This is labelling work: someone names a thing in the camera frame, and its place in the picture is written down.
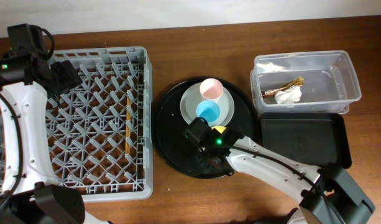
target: black tray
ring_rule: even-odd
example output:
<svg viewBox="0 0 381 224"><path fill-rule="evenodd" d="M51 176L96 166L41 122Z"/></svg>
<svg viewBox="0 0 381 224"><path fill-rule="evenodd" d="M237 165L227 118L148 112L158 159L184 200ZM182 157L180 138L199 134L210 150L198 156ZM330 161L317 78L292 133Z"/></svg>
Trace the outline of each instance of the black tray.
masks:
<svg viewBox="0 0 381 224"><path fill-rule="evenodd" d="M203 78L192 78L178 84L166 92L153 110L152 140L161 158L177 171L197 178L215 178L225 175L220 167L209 166L198 149L183 135L188 124L180 113L180 100L183 93ZM226 125L254 140L259 137L259 121L256 110L248 97L233 84L219 79L234 100L234 114Z"/></svg>
<svg viewBox="0 0 381 224"><path fill-rule="evenodd" d="M336 113L265 113L260 119L262 144L282 156L324 167L352 165L345 124Z"/></svg>

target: pink cup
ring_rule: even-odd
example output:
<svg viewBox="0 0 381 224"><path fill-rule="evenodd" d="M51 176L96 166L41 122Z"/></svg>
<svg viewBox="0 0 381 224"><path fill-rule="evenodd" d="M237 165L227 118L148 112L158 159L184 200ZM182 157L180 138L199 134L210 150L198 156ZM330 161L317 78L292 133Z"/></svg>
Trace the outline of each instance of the pink cup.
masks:
<svg viewBox="0 0 381 224"><path fill-rule="evenodd" d="M223 94L222 83L215 78L207 78L200 85L201 99L217 103Z"/></svg>

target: wooden table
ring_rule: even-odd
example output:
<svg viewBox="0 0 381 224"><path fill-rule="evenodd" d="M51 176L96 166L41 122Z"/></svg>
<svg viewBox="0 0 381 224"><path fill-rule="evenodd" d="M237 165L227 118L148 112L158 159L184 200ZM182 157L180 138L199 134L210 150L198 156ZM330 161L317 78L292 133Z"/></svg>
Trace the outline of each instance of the wooden table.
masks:
<svg viewBox="0 0 381 224"><path fill-rule="evenodd" d="M250 71L258 55L347 51L362 90L362 99L344 115L353 160L348 171L377 207L370 223L381 223L381 16L68 34L55 39L57 49L145 47L153 65L154 102L169 86L194 76L226 79L251 97ZM8 50L9 41L0 39L0 55ZM247 223L285 215L295 207L284 193L246 174L194 179L167 166L156 152L149 199L86 204L87 211L113 223Z"/></svg>

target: gray dish rack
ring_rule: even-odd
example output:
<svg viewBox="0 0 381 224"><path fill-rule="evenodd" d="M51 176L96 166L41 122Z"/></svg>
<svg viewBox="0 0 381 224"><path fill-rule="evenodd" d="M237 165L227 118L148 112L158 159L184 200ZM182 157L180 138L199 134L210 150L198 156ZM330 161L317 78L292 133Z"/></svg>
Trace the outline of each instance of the gray dish rack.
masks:
<svg viewBox="0 0 381 224"><path fill-rule="evenodd" d="M48 146L60 185L78 189L85 202L148 198L153 189L152 65L146 50L57 50L49 63L63 60L71 62L83 83L47 103Z"/></svg>

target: rectangular black tray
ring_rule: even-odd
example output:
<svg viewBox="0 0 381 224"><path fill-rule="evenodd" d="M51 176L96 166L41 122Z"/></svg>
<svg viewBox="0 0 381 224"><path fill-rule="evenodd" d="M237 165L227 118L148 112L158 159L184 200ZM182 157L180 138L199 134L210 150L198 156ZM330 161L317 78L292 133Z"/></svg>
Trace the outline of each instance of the rectangular black tray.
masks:
<svg viewBox="0 0 381 224"><path fill-rule="evenodd" d="M309 165L352 165L345 123L336 113L265 113L260 119L262 145Z"/></svg>

